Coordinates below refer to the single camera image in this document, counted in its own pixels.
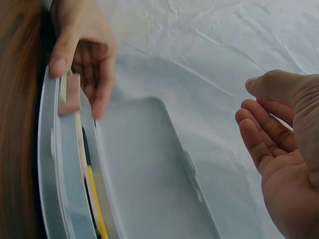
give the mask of white tablecloth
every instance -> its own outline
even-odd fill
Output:
[[[317,0],[100,0],[120,42],[112,100],[160,97],[223,239],[280,239],[234,119],[244,82],[319,71]]]

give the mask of hand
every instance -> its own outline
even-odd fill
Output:
[[[271,71],[246,83],[236,113],[268,212],[288,239],[319,238],[319,75]],[[275,117],[293,127],[293,131]]]
[[[81,76],[93,117],[103,116],[115,80],[117,41],[96,0],[53,0],[52,22],[58,35],[50,73],[61,76],[72,67]]]

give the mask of fingernail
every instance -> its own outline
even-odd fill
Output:
[[[258,77],[254,77],[254,78],[250,78],[250,79],[248,79],[247,81],[246,81],[246,87],[249,87],[249,86],[251,86],[254,82],[255,82],[255,80],[257,79]]]
[[[57,58],[50,62],[50,65],[54,64],[55,67],[66,67],[66,60],[64,58]]]

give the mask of brown hair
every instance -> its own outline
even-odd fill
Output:
[[[0,237],[43,232],[34,180],[34,122],[42,62],[40,0],[0,0]]]

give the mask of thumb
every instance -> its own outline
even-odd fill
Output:
[[[305,75],[285,71],[269,71],[265,75],[247,80],[247,91],[266,101],[276,101],[294,108],[297,92],[305,85],[308,78]]]
[[[71,68],[74,52],[80,40],[80,35],[74,26],[62,29],[51,54],[50,74],[59,77]]]

